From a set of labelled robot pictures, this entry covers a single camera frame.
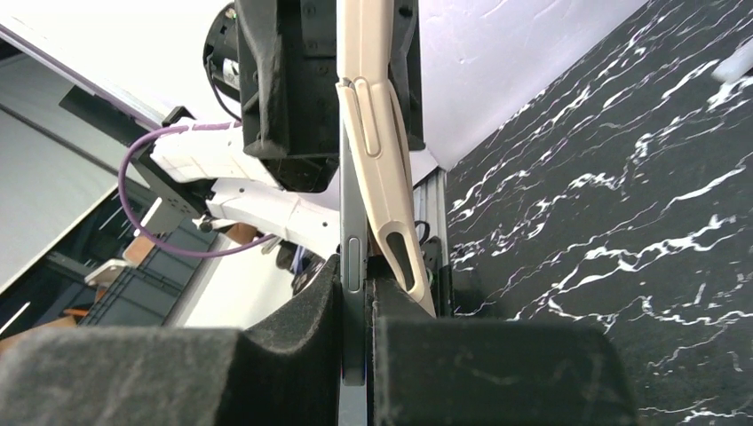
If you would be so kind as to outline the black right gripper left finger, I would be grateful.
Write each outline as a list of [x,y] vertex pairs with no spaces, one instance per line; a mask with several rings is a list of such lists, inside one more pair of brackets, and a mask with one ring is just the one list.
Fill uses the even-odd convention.
[[1,358],[4,425],[334,425],[339,258],[247,330],[37,331]]

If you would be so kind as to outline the black smartphone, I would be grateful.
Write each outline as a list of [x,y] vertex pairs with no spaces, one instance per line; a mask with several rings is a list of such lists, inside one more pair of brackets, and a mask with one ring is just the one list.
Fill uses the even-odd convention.
[[346,130],[341,130],[339,171],[340,280],[343,319],[339,423],[341,425],[365,425],[368,419],[364,280],[368,221]]

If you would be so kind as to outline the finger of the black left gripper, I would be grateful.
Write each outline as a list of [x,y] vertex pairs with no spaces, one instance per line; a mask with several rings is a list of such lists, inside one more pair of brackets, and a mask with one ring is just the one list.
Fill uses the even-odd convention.
[[389,78],[396,90],[403,122],[408,134],[408,149],[425,149],[423,129],[422,74],[418,2],[394,2],[392,52]]
[[286,190],[322,193],[339,164],[333,1],[237,1],[243,151]]

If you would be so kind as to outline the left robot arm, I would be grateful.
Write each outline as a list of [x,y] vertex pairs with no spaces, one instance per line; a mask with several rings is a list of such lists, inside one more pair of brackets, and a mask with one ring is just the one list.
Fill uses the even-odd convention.
[[378,247],[413,258],[418,36],[414,1],[232,2],[210,26],[203,64],[240,113],[214,125],[183,117],[133,165],[203,230],[244,223],[328,257],[342,245],[326,193],[346,143]]

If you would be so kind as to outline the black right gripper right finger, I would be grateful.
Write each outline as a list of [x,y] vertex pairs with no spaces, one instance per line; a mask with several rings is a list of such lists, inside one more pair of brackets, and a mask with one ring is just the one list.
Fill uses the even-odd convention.
[[373,425],[635,425],[614,346],[578,326],[433,318],[371,282]]

